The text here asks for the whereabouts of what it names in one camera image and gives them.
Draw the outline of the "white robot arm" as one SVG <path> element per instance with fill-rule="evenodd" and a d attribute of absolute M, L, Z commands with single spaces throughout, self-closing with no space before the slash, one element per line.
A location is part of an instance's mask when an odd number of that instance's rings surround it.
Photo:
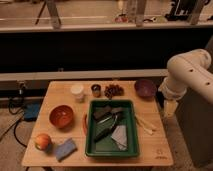
<path fill-rule="evenodd" d="M 211 55 L 207 50 L 195 49 L 173 56 L 167 62 L 168 75 L 158 90 L 163 94 L 164 115 L 172 116 L 180 100 L 190 87 L 213 104 L 213 74 L 208 71 Z"/>

